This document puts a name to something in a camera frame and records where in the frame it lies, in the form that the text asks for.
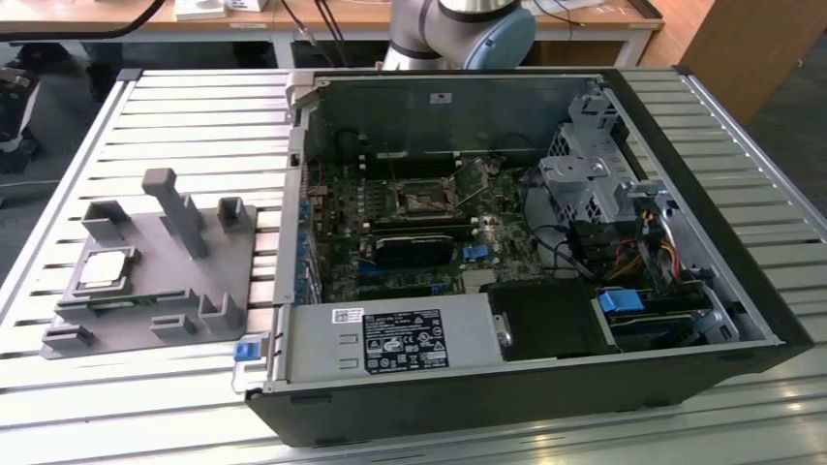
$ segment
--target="motherboard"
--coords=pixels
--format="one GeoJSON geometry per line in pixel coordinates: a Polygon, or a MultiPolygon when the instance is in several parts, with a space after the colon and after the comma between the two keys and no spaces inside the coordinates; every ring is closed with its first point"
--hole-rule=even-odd
{"type": "Polygon", "coordinates": [[[310,163],[325,302],[473,294],[543,275],[521,214],[526,168],[494,154],[449,153],[414,169],[399,155],[362,158],[310,163]]]}

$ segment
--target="green circuit board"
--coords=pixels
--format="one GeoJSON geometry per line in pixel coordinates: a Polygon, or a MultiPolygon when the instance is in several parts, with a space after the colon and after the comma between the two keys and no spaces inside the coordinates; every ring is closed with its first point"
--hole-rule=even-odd
{"type": "MultiPolygon", "coordinates": [[[[326,182],[310,190],[323,193],[313,204],[325,302],[465,294],[471,290],[463,277],[478,270],[490,270],[483,276],[497,281],[543,275],[519,208],[525,168],[499,170],[479,156],[465,157],[463,168],[450,178],[367,180],[354,167],[325,168],[326,182]],[[450,261],[425,268],[381,269],[373,260],[377,236],[365,228],[367,222],[407,220],[418,225],[433,218],[474,222],[473,236],[453,243],[450,261]],[[465,258],[463,249],[478,246],[487,248],[485,256],[465,258]]],[[[318,176],[310,178],[318,182],[318,176]]],[[[441,235],[439,228],[422,231],[441,235]]]]}

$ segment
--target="power supply label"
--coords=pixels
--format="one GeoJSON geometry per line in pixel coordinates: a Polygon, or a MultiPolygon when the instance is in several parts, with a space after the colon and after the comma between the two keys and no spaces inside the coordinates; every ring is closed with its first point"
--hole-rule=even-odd
{"type": "Polygon", "coordinates": [[[365,369],[371,375],[449,367],[439,310],[362,317],[365,369]]]}

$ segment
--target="aluminum table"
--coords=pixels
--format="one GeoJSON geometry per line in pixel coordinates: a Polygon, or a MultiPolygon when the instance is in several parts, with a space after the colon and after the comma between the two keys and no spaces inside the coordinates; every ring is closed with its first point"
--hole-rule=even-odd
{"type": "MultiPolygon", "coordinates": [[[[325,449],[281,444],[243,405],[231,388],[233,343],[42,359],[40,338],[87,235],[79,218],[91,200],[118,199],[130,213],[158,210],[142,191],[147,168],[175,169],[179,190],[199,206],[225,196],[258,206],[249,330],[270,329],[289,71],[147,71],[117,83],[0,289],[0,461],[663,465],[827,459],[827,224],[693,76],[673,69],[623,73],[802,319],[817,341],[811,351],[681,406],[325,449]]],[[[657,177],[654,166],[641,163],[657,177]]]]}

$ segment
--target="desk leg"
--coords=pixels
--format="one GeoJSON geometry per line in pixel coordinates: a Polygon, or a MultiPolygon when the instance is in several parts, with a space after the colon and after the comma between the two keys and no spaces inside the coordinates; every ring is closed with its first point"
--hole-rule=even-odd
{"type": "Polygon", "coordinates": [[[270,41],[273,42],[273,51],[275,52],[275,63],[282,70],[293,70],[297,68],[297,58],[294,57],[294,37],[293,34],[274,34],[270,41]]]}
{"type": "Polygon", "coordinates": [[[643,51],[649,44],[651,32],[650,29],[642,29],[631,34],[630,39],[623,43],[621,53],[618,53],[615,66],[638,66],[638,63],[642,61],[643,51]]]}

